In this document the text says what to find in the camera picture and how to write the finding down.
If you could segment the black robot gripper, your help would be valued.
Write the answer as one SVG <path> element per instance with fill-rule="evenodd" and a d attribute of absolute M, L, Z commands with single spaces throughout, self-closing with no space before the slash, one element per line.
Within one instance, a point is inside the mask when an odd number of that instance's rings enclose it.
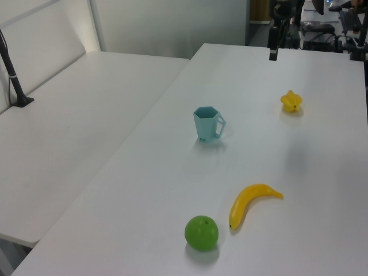
<path fill-rule="evenodd" d="M 278 57 L 279 27 L 272 26 L 269 29 L 267 47 L 270 49 L 269 60 L 276 61 Z"/>

